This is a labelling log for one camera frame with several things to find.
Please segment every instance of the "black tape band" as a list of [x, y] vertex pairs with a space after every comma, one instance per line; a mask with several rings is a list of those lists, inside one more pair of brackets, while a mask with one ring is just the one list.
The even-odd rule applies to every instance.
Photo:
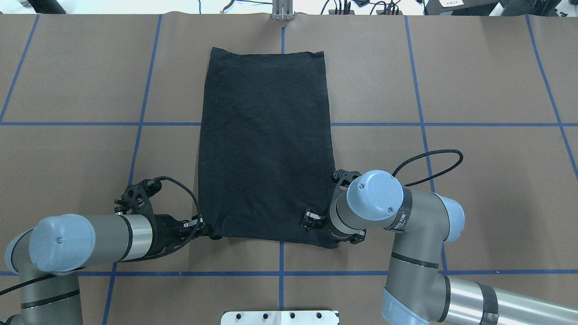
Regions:
[[127, 255], [128, 253], [131, 252], [131, 248], [132, 248], [132, 226], [130, 221], [128, 221], [128, 219], [124, 216], [120, 216], [121, 218], [123, 218], [124, 223], [127, 224], [127, 229], [128, 229], [128, 245], [127, 245], [127, 251], [124, 252], [124, 255], [118, 260], [118, 261], [122, 261]]
[[443, 279], [446, 282], [446, 303], [443, 306], [443, 312], [442, 312], [442, 316], [439, 318], [438, 323], [443, 322], [444, 320], [446, 320], [447, 317], [447, 312], [450, 310], [450, 300], [451, 300], [451, 286], [450, 286], [450, 279], [446, 276], [443, 275]]
[[12, 320], [14, 319], [14, 317], [16, 317], [16, 315], [12, 315], [12, 316], [10, 316], [8, 319], [6, 319], [6, 325], [10, 325], [10, 323], [12, 322]]
[[398, 210], [397, 215], [395, 216], [394, 222], [385, 230], [395, 230], [395, 231], [403, 231], [403, 228], [407, 224], [409, 220], [409, 216], [412, 212], [413, 207], [413, 198], [412, 198], [412, 191], [407, 188], [403, 187], [403, 202], [401, 203], [401, 207]]
[[482, 309], [480, 325], [497, 325], [498, 312], [498, 297], [496, 291], [489, 285], [476, 282], [480, 286], [481, 296], [484, 299], [484, 307]]
[[64, 299], [68, 299], [68, 298], [77, 296], [79, 294], [80, 294], [80, 289], [76, 289], [74, 291], [71, 291], [71, 292], [65, 293], [65, 294], [61, 294], [59, 296], [46, 298], [46, 299], [42, 299], [42, 300], [37, 300], [37, 301], [33, 301], [33, 302], [26, 302], [25, 304], [21, 304], [21, 307], [22, 307], [22, 309], [38, 307], [38, 306], [42, 306], [42, 305], [46, 305], [46, 304], [51, 304], [53, 302], [61, 301]]
[[393, 258], [397, 258], [398, 260], [402, 260], [404, 262], [408, 262], [408, 263], [412, 263], [412, 264], [417, 264], [419, 266], [423, 266], [423, 267], [428, 267], [428, 268], [439, 268], [439, 264], [435, 264], [435, 263], [430, 263], [430, 262], [426, 262], [426, 261], [420, 261], [420, 260], [416, 260], [415, 258], [411, 258], [411, 257], [407, 257], [395, 252], [391, 252], [391, 257]]
[[[27, 235], [29, 232], [31, 232], [32, 230], [34, 230], [34, 228], [28, 230], [28, 231], [25, 232], [22, 236], [20, 236], [20, 238], [18, 238], [18, 240], [17, 240], [16, 243], [14, 244], [14, 248], [16, 248], [16, 246], [18, 246], [18, 243], [20, 242], [20, 240], [21, 240], [22, 238], [24, 238], [24, 236], [26, 236], [26, 235]], [[13, 261], [13, 259], [14, 259], [14, 250], [12, 250], [12, 252], [11, 252], [11, 254], [10, 254], [10, 264], [12, 265], [12, 267], [14, 267], [14, 261]]]

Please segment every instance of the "white metal plate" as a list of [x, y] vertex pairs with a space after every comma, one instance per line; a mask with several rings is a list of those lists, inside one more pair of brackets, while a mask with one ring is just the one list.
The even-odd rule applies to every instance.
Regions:
[[260, 325], [260, 324], [339, 325], [339, 312], [338, 311], [226, 312], [221, 317], [221, 325]]

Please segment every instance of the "metal clamp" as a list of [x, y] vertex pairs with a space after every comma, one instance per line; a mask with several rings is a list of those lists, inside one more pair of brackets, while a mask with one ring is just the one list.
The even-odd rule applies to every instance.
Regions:
[[293, 20], [293, 0], [273, 0], [273, 20]]

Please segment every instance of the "black cable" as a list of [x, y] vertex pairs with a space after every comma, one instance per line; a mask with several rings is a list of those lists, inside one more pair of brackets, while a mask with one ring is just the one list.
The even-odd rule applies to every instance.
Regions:
[[253, 1], [253, 0], [235, 0], [239, 2], [251, 2], [251, 3], [259, 3], [260, 5], [273, 5], [272, 2], [263, 2], [263, 1]]
[[423, 154], [419, 154], [419, 155], [417, 155], [417, 156], [415, 156], [415, 157], [409, 158], [408, 160], [402, 162], [401, 165], [399, 165], [399, 166], [394, 170], [394, 172], [391, 173], [391, 176], [395, 177], [395, 175], [397, 175], [397, 173], [398, 173], [405, 165], [409, 164], [409, 163], [412, 162], [412, 161], [416, 161], [416, 160], [418, 160], [418, 159], [421, 159], [421, 158], [424, 158], [424, 157], [427, 157], [427, 156], [431, 156], [431, 155], [433, 155], [433, 154], [440, 154], [440, 153], [455, 153], [455, 154], [458, 154], [458, 156], [459, 156], [460, 158], [458, 159], [457, 163], [455, 163], [455, 164], [454, 164], [453, 166], [451, 166], [450, 168], [447, 168], [446, 170], [444, 170], [444, 171], [442, 171], [442, 172], [439, 172], [439, 173], [437, 173], [437, 174], [435, 174], [435, 175], [432, 175], [432, 176], [430, 176], [430, 177], [428, 177], [428, 178], [424, 178], [424, 179], [418, 180], [417, 182], [405, 184], [404, 186], [407, 186], [407, 187], [414, 186], [414, 185], [417, 185], [417, 184], [421, 184], [421, 183], [427, 182], [427, 181], [429, 181], [430, 179], [434, 179], [434, 178], [436, 178], [436, 177], [438, 177], [438, 176], [442, 176], [443, 174], [452, 171], [455, 167], [458, 167], [458, 166], [462, 163], [462, 161], [464, 160], [464, 154], [462, 154], [462, 152], [459, 151], [459, 150], [457, 150], [457, 149], [434, 150], [434, 151], [426, 152], [426, 153], [423, 153]]
[[387, 7], [380, 13], [380, 14], [388, 14], [390, 12], [391, 6], [393, 5], [394, 1], [391, 0], [390, 3], [387, 4]]
[[394, 7], [393, 9], [391, 9], [391, 14], [392, 15], [398, 15], [399, 14], [399, 6], [398, 3], [400, 3], [401, 0], [398, 0], [398, 2], [394, 2]]
[[235, 0], [231, 0], [231, 2], [229, 2], [229, 4], [226, 5], [226, 6], [221, 10], [221, 13], [224, 13], [225, 10], [229, 9], [234, 3], [235, 3]]
[[28, 0], [37, 13], [66, 13], [56, 0]]
[[56, 276], [55, 276], [54, 274], [47, 274], [47, 275], [45, 275], [45, 276], [41, 276], [40, 278], [28, 280], [28, 281], [26, 281], [26, 282], [23, 282], [23, 283], [20, 283], [20, 284], [18, 284], [18, 285], [15, 285], [15, 286], [13, 286], [13, 287], [10, 287], [10, 288], [8, 288], [8, 289], [6, 289], [6, 290], [0, 291], [0, 296], [3, 295], [3, 294], [7, 294], [8, 292], [11, 292], [11, 291], [20, 289], [20, 288], [22, 288], [22, 287], [26, 287], [26, 286], [31, 285], [31, 284], [33, 284], [33, 283], [40, 282], [40, 281], [43, 281], [43, 280], [52, 279], [52, 278], [55, 278], [55, 277], [56, 277]]
[[371, 8], [371, 11], [369, 12], [369, 15], [371, 15], [373, 13], [373, 10], [375, 9], [375, 7], [377, 7], [377, 5], [382, 4], [383, 5], [383, 10], [385, 11], [387, 3], [385, 1], [377, 1], [376, 3], [373, 4], [373, 8]]
[[325, 7], [327, 6], [328, 3], [329, 3], [329, 0], [327, 0], [327, 1], [325, 2], [325, 5], [323, 5], [323, 9], [321, 10], [321, 13], [320, 13], [320, 14], [323, 14], [323, 12], [325, 11]]
[[201, 225], [203, 213], [201, 212], [201, 206], [199, 205], [199, 200], [195, 196], [195, 193], [193, 193], [191, 190], [189, 190], [188, 187], [186, 187], [183, 183], [179, 182], [178, 180], [176, 180], [174, 178], [168, 177], [168, 176], [159, 176], [159, 177], [154, 178], [153, 180], [158, 181], [158, 182], [163, 181], [163, 180], [168, 180], [170, 182], [173, 182], [174, 184], [177, 184], [179, 187], [181, 187], [183, 190], [185, 190], [191, 196], [193, 202], [195, 203], [195, 207], [197, 209], [197, 215], [198, 215], [197, 224], [195, 225], [195, 228], [192, 230], [191, 234], [187, 237], [187, 239], [179, 246], [177, 246], [171, 250], [167, 250], [166, 252], [161, 253], [161, 254], [157, 254], [157, 255], [153, 255], [153, 256], [147, 256], [147, 257], [141, 257], [141, 258], [135, 258], [133, 260], [128, 260], [128, 261], [121, 261], [123, 263], [149, 261], [149, 260], [154, 260], [156, 258], [160, 258], [160, 257], [167, 256], [169, 254], [172, 254], [172, 253], [178, 251], [179, 249], [185, 247], [186, 244], [188, 244], [190, 241], [192, 241], [193, 237], [195, 236], [195, 233], [197, 232], [197, 230], [199, 229], [199, 226]]

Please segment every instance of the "metal bracket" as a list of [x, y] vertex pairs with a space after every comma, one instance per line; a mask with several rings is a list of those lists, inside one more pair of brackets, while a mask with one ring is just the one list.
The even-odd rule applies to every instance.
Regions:
[[339, 325], [338, 311], [226, 312], [221, 325]]
[[293, 0], [273, 0], [273, 20], [293, 20]]

